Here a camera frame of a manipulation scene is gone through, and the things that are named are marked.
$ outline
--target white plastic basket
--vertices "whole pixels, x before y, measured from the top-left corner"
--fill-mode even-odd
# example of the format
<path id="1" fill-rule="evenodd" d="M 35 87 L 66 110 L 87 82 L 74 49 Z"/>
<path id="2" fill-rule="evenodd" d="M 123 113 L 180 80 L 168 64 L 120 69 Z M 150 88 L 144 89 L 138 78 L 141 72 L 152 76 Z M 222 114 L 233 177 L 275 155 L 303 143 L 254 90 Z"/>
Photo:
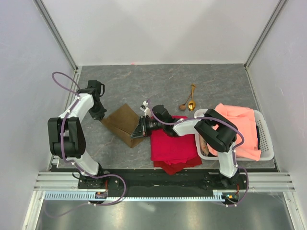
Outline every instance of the white plastic basket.
<path id="1" fill-rule="evenodd" d="M 195 112 L 194 116 L 203 116 L 203 114 L 206 111 L 207 109 L 199 109 Z M 258 110 L 254 110 L 254 112 L 255 112 L 255 120 L 259 128 L 259 136 L 260 136 L 260 150 L 261 150 L 260 161 L 269 161 L 274 157 L 273 144 L 272 144 L 271 136 L 269 134 L 269 129 L 268 129 L 267 123 L 264 120 L 262 113 L 259 112 Z M 195 134 L 195 142 L 196 142 L 197 152 L 199 155 L 202 155 L 203 159 L 218 160 L 217 157 L 207 157 L 201 153 L 199 134 Z M 247 158 L 237 158 L 237 161 L 253 161 L 253 160 L 247 159 Z"/>

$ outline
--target gray marble floor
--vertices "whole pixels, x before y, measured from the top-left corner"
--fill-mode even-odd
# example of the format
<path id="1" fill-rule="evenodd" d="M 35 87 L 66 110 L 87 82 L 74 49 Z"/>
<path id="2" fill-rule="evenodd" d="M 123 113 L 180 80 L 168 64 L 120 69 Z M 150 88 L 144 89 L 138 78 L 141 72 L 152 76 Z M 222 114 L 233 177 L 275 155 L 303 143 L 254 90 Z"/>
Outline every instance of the gray marble floor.
<path id="1" fill-rule="evenodd" d="M 106 85 L 101 102 L 107 109 L 106 117 L 127 103 L 138 115 L 142 102 L 148 98 L 153 104 L 163 104 L 172 115 L 193 116 L 194 112 L 178 110 L 196 84 L 196 110 L 215 108 L 218 103 L 256 109 L 253 94 L 241 64 L 214 65 L 143 65 L 143 66 L 85 66 L 79 85 L 88 80 L 99 80 Z M 104 168 L 150 168 L 150 140 L 147 138 L 130 149 L 99 121 L 87 114 L 82 121 L 86 147 L 94 160 Z M 271 161 L 240 161 L 248 168 L 273 168 Z M 218 161 L 204 161 L 198 166 L 218 168 Z"/>

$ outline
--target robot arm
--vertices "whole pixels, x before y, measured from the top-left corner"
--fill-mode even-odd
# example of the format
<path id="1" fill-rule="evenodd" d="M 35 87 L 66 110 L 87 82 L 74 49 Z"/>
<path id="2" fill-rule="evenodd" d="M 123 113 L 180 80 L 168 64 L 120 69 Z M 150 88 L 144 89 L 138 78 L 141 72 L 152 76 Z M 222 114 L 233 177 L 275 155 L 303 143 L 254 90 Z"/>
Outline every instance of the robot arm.
<path id="1" fill-rule="evenodd" d="M 236 132 L 234 130 L 210 119 L 190 119 L 175 125 L 164 125 L 156 119 L 150 118 L 152 114 L 146 102 L 141 106 L 141 110 L 144 111 L 145 115 L 140 117 L 139 124 L 131 135 L 132 138 L 150 136 L 151 131 L 157 129 L 163 129 L 170 137 L 200 134 L 218 152 L 220 173 L 227 178 L 233 178 L 236 175 L 237 165 L 232 154 L 232 148 L 236 141 Z M 172 118 L 163 105 L 156 105 L 153 108 L 153 113 L 159 120 L 166 123 L 176 123 L 179 121 Z M 219 119 L 237 129 L 233 123 L 213 109 L 207 110 L 203 116 Z"/>
<path id="2" fill-rule="evenodd" d="M 85 137 L 82 131 L 81 122 L 87 112 L 93 119 L 101 120 L 106 109 L 100 102 L 101 87 L 103 84 L 97 80 L 89 80 L 86 89 L 80 89 L 69 108 L 59 117 L 48 120 L 49 145 L 52 155 L 62 158 L 60 129 L 64 116 L 69 113 L 64 128 L 64 149 L 67 160 L 73 160 L 81 168 L 91 175 L 98 175 L 101 166 L 95 162 L 86 151 Z M 77 105 L 71 109 L 72 105 L 79 100 Z"/>

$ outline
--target red towel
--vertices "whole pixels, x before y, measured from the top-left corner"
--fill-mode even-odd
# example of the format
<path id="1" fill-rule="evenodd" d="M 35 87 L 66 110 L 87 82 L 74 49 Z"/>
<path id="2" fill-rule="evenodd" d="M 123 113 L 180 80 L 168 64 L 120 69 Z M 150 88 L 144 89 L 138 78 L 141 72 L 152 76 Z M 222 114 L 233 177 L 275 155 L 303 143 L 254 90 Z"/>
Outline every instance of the red towel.
<path id="1" fill-rule="evenodd" d="M 153 165 L 154 167 L 161 167 L 164 169 L 164 171 L 169 174 L 169 175 L 173 175 L 181 170 L 183 170 L 184 168 L 187 167 L 194 167 L 196 165 L 200 165 L 201 162 L 201 158 L 199 157 L 199 155 L 197 155 L 195 158 L 188 160 L 186 163 L 178 163 L 178 164 L 166 164 L 164 161 L 154 161 Z"/>
<path id="2" fill-rule="evenodd" d="M 173 118 L 187 118 L 186 116 L 173 116 Z M 171 138 L 163 130 L 153 131 L 151 141 L 151 160 L 155 167 L 162 167 L 168 174 L 179 172 L 185 167 L 201 164 L 197 155 L 195 136 Z"/>

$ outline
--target white wall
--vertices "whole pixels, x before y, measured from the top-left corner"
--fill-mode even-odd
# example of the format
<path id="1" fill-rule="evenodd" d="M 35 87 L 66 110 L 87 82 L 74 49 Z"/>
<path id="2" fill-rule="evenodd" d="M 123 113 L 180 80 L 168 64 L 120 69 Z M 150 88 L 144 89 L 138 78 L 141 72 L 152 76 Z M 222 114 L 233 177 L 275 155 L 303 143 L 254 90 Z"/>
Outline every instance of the white wall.
<path id="1" fill-rule="evenodd" d="M 282 170 L 307 215 L 307 1 L 288 1 L 250 67 Z"/>
<path id="2" fill-rule="evenodd" d="M 78 65 L 244 63 L 278 0 L 43 0 Z"/>
<path id="3" fill-rule="evenodd" d="M 47 168 L 47 120 L 67 99 L 51 79 L 55 70 L 72 74 L 33 1 L 0 1 L 2 230 L 21 229 L 37 173 Z"/>

